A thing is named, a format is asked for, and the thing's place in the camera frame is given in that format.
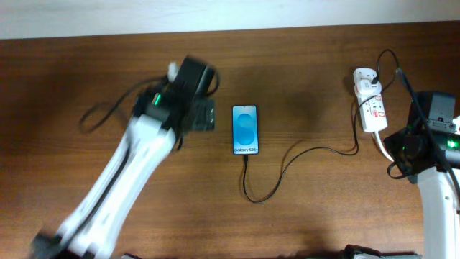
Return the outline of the blue Galaxy smartphone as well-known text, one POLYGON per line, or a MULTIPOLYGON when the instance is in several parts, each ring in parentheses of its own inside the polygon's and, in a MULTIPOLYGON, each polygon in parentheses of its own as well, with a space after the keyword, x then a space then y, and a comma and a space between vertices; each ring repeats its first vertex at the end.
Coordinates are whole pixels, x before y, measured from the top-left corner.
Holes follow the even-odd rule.
POLYGON ((233 154, 256 155, 259 153, 257 107, 239 105, 232 107, 233 154))

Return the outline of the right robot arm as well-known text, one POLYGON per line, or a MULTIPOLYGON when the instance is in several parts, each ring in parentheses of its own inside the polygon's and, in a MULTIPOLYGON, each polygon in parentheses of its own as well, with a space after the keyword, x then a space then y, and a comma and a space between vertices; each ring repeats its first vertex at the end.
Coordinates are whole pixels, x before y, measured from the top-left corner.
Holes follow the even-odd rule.
POLYGON ((397 167, 415 184, 423 205, 424 258, 459 257, 459 118, 455 97, 437 91, 415 94, 425 119, 410 105, 407 126, 384 145, 397 167))

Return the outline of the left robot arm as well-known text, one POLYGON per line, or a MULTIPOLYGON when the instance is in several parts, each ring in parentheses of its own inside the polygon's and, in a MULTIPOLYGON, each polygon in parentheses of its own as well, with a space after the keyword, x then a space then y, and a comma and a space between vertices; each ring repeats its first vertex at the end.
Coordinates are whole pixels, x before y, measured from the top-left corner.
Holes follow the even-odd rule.
POLYGON ((84 200, 53 236, 38 233, 31 258, 110 258, 124 221, 155 169, 183 137, 215 127, 211 96, 220 84, 211 64, 187 56, 166 75, 132 86, 138 92, 112 158, 84 200))

